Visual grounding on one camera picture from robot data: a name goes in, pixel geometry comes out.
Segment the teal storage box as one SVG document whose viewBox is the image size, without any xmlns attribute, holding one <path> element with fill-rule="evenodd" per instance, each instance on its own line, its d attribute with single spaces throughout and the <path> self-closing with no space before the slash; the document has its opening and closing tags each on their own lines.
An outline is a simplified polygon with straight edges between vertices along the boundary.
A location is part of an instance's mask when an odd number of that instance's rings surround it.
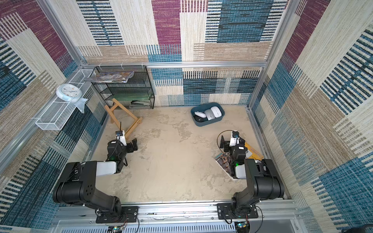
<svg viewBox="0 0 373 233">
<path fill-rule="evenodd" d="M 225 116 L 221 105 L 215 102 L 193 107 L 190 113 L 195 125 L 199 127 L 221 121 Z"/>
</svg>

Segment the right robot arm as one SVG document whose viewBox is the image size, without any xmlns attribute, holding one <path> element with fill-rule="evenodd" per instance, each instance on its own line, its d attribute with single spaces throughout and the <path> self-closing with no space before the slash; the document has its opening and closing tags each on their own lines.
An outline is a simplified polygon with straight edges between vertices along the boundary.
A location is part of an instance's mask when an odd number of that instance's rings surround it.
<svg viewBox="0 0 373 233">
<path fill-rule="evenodd" d="M 271 159 L 237 135 L 223 136 L 217 142 L 221 154 L 215 161 L 233 180 L 245 180 L 247 187 L 236 192 L 229 204 L 217 205 L 218 218 L 224 220 L 258 218 L 256 205 L 261 201 L 282 198 L 285 187 Z"/>
</svg>

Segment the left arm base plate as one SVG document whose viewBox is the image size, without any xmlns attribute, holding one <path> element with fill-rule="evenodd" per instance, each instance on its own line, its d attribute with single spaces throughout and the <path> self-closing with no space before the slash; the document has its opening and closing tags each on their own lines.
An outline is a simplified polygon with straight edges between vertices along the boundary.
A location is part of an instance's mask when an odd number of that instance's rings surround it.
<svg viewBox="0 0 373 233">
<path fill-rule="evenodd" d="M 96 223 L 135 223 L 139 212 L 138 206 L 123 206 L 119 213 L 97 212 Z"/>
</svg>

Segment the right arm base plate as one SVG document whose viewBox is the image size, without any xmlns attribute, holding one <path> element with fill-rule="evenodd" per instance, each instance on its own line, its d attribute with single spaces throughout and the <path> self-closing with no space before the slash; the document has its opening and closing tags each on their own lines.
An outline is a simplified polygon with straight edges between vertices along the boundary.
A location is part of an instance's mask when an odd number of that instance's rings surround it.
<svg viewBox="0 0 373 233">
<path fill-rule="evenodd" d="M 219 203 L 216 207 L 218 218 L 221 220 L 258 218 L 255 206 L 238 208 L 233 207 L 231 203 Z"/>
</svg>

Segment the white mouse with logo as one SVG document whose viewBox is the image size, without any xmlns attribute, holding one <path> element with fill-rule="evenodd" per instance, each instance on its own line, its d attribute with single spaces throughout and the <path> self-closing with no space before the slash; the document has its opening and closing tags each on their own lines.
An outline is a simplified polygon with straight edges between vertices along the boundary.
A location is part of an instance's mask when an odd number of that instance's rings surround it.
<svg viewBox="0 0 373 233">
<path fill-rule="evenodd" d="M 194 114 L 195 114 L 196 116 L 201 117 L 201 118 L 206 118 L 206 117 L 207 117 L 206 114 L 205 114 L 204 112 L 199 112 L 199 111 L 197 111 L 197 112 L 194 112 Z"/>
</svg>

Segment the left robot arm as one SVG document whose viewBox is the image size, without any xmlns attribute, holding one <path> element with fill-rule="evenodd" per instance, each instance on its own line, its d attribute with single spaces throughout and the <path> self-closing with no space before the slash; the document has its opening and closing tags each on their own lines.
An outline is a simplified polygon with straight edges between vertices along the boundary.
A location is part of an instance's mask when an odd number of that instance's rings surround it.
<svg viewBox="0 0 373 233">
<path fill-rule="evenodd" d="M 138 150 L 137 139 L 124 145 L 112 140 L 107 145 L 106 161 L 70 162 L 53 190 L 55 203 L 85 205 L 101 216 L 118 217 L 122 214 L 118 197 L 110 196 L 96 188 L 96 178 L 121 173 L 128 166 L 126 155 Z"/>
</svg>

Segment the silver grey mouse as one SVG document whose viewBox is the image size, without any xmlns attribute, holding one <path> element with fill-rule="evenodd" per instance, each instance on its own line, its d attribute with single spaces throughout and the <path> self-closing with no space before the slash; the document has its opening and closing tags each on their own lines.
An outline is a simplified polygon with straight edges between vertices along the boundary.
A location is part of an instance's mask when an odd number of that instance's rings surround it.
<svg viewBox="0 0 373 233">
<path fill-rule="evenodd" d="M 215 119 L 215 115 L 211 109 L 205 110 L 204 112 L 207 116 L 207 120 L 213 120 Z"/>
</svg>

